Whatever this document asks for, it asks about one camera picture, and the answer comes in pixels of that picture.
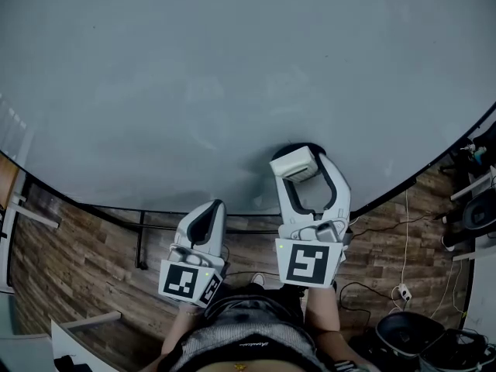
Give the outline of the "black open bag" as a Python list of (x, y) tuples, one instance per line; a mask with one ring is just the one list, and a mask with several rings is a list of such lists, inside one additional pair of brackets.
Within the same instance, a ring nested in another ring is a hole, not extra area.
[(473, 330), (447, 329), (418, 361), (420, 372), (496, 372), (496, 345)]

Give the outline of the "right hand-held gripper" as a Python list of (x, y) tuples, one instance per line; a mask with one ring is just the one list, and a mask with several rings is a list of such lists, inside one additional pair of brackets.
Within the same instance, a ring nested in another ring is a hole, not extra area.
[(339, 168), (324, 154), (315, 155), (321, 192), (330, 199), (322, 207), (322, 220), (312, 221), (293, 182), (275, 177), (284, 225), (275, 239), (281, 282), (306, 288), (330, 288), (350, 243), (351, 192)]

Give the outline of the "grey metal bar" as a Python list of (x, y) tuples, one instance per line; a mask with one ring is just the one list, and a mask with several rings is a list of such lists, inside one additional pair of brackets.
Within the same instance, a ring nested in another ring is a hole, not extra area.
[(105, 313), (103, 315), (97, 315), (95, 317), (90, 317), (87, 319), (77, 320), (73, 322), (64, 322), (60, 324), (60, 327), (68, 331), (77, 332), (86, 329), (92, 329), (99, 325), (115, 322), (120, 320), (122, 313), (118, 311), (112, 311)]

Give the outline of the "black office chair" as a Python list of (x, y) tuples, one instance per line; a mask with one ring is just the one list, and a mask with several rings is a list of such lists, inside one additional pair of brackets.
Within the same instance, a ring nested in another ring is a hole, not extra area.
[(486, 171), (496, 164), (496, 121), (481, 135), (472, 140), (467, 139), (467, 144), (460, 148), (460, 153), (467, 160), (468, 170), (473, 174)]

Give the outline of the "wooden table with white legs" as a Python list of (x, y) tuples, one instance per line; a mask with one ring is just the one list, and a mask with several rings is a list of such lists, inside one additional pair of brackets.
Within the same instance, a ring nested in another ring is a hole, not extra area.
[(59, 223), (25, 208), (26, 197), (20, 194), (26, 175), (7, 157), (0, 153), (0, 293), (14, 295), (10, 284), (10, 254), (17, 215), (39, 222), (53, 229)]

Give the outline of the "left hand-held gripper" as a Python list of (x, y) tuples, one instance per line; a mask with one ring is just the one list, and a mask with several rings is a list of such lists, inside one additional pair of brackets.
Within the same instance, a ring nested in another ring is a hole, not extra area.
[(161, 261), (158, 293), (206, 308), (223, 281), (221, 258), (226, 232), (226, 206), (208, 201), (178, 224), (170, 254)]

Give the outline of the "large white board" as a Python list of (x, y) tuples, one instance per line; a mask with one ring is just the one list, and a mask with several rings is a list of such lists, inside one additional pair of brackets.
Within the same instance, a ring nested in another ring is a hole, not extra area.
[(0, 0), (0, 153), (74, 202), (280, 211), (324, 149), (354, 215), (496, 116), (496, 0)]

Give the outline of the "person's left forearm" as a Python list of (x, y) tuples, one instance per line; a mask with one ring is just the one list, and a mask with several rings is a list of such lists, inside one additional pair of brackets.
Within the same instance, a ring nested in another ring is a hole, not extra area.
[(181, 303), (173, 325), (163, 342), (161, 354), (169, 354), (180, 341), (181, 337), (195, 328), (203, 313), (203, 308), (196, 305)]

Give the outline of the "person's right forearm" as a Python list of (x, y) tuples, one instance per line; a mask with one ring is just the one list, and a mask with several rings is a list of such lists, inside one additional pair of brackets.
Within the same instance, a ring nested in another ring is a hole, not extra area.
[(308, 289), (305, 326), (316, 335), (340, 331), (338, 301), (333, 287)]

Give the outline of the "person's torso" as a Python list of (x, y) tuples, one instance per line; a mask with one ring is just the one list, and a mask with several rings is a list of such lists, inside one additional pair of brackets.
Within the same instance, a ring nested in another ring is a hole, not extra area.
[(308, 289), (220, 291), (174, 349), (140, 372), (381, 372), (339, 332), (305, 326)]

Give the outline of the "grey glass desk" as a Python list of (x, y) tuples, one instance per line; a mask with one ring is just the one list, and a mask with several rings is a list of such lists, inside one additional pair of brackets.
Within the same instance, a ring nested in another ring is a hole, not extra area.
[(56, 372), (50, 336), (46, 333), (21, 334), (15, 314), (14, 295), (1, 291), (0, 371)]

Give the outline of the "white eraser block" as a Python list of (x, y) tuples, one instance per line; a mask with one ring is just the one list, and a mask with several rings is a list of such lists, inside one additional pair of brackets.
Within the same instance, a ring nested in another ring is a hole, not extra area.
[(320, 154), (326, 152), (314, 143), (292, 143), (273, 155), (270, 167), (276, 177), (301, 183), (319, 173)]

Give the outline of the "white desk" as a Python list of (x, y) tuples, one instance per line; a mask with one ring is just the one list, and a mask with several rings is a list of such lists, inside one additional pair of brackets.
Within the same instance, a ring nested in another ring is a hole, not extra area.
[(479, 177), (477, 180), (470, 183), (464, 189), (458, 191), (457, 193), (454, 193), (453, 195), (450, 196), (449, 199), (452, 202), (454, 202), (457, 199), (463, 197), (464, 195), (471, 193), (473, 190), (477, 190), (482, 185), (485, 185), (484, 189), (490, 188), (493, 185), (493, 180), (495, 178), (496, 178), (496, 168), (490, 166), (490, 170), (485, 175)]
[(496, 232), (474, 240), (474, 251), (453, 258), (469, 267), (462, 326), (496, 343)]

